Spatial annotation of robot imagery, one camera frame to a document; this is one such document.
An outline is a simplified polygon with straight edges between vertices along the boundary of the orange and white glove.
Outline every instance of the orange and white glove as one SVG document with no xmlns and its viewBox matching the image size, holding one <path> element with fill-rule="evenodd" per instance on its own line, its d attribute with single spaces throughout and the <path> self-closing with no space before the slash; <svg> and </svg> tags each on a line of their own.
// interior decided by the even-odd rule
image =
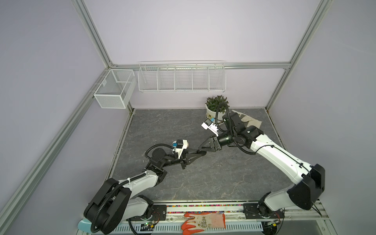
<svg viewBox="0 0 376 235">
<path fill-rule="evenodd" d="M 205 231 L 209 227 L 226 228 L 224 214 L 221 213 L 185 213 L 184 217 L 192 217 L 182 225 L 183 235 Z"/>
</svg>

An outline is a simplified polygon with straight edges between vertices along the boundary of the cloth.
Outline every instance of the cloth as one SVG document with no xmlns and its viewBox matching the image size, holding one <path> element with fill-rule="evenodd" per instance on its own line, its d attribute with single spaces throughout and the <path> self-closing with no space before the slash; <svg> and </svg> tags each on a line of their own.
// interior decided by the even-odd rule
<svg viewBox="0 0 376 235">
<path fill-rule="evenodd" d="M 205 231 L 209 227 L 226 228 L 222 213 L 185 213 L 184 217 L 191 217 L 182 225 L 183 235 L 191 235 Z"/>
<path fill-rule="evenodd" d="M 261 121 L 256 120 L 256 119 L 254 119 L 254 118 L 252 118 L 252 117 L 250 117 L 248 115 L 245 115 L 242 112 L 238 112 L 238 111 L 235 111 L 235 110 L 232 110 L 232 112 L 235 112 L 235 113 L 239 114 L 240 120 L 242 120 L 242 122 L 244 122 L 246 128 L 249 127 L 249 126 L 255 126 L 257 128 L 260 128 L 261 123 L 262 123 Z"/>
</svg>

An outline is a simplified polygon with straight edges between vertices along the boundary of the mesh basket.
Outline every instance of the mesh basket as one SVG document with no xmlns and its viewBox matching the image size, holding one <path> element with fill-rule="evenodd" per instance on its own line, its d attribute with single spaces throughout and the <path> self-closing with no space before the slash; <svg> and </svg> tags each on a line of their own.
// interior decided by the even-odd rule
<svg viewBox="0 0 376 235">
<path fill-rule="evenodd" d="M 141 92 L 225 91 L 224 65 L 140 67 L 138 85 Z"/>
<path fill-rule="evenodd" d="M 94 97 L 102 108 L 125 109 L 136 86 L 133 70 L 111 69 Z"/>
</svg>

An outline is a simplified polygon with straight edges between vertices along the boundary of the white wall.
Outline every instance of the white wall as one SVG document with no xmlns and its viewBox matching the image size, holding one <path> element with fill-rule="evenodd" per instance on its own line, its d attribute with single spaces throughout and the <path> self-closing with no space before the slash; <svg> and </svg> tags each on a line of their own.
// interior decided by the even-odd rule
<svg viewBox="0 0 376 235">
<path fill-rule="evenodd" d="M 334 1 L 271 108 L 295 156 L 326 169 L 338 235 L 374 234 L 376 2 Z"/>
<path fill-rule="evenodd" d="M 85 0 L 115 64 L 289 61 L 319 0 Z"/>
<path fill-rule="evenodd" d="M 127 111 L 95 100 L 7 235 L 76 234 L 83 212 L 101 187 Z"/>
<path fill-rule="evenodd" d="M 226 70 L 225 92 L 141 93 L 135 88 L 134 108 L 204 108 L 208 97 L 224 95 L 231 107 L 265 107 L 283 69 Z"/>
<path fill-rule="evenodd" d="M 0 2 L 0 210 L 103 72 L 69 0 Z"/>
</svg>

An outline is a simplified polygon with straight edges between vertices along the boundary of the white flower pot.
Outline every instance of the white flower pot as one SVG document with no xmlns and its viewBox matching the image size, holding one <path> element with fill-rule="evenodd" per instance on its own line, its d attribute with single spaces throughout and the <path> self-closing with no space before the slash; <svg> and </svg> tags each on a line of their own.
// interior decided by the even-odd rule
<svg viewBox="0 0 376 235">
<path fill-rule="evenodd" d="M 208 106 L 206 104 L 205 104 L 205 107 L 206 107 L 206 117 L 208 119 L 212 119 L 212 118 L 215 119 L 215 112 L 213 112 L 210 109 L 208 109 Z M 224 112 L 219 112 L 218 113 L 218 121 L 223 121 L 223 115 L 224 115 Z"/>
</svg>

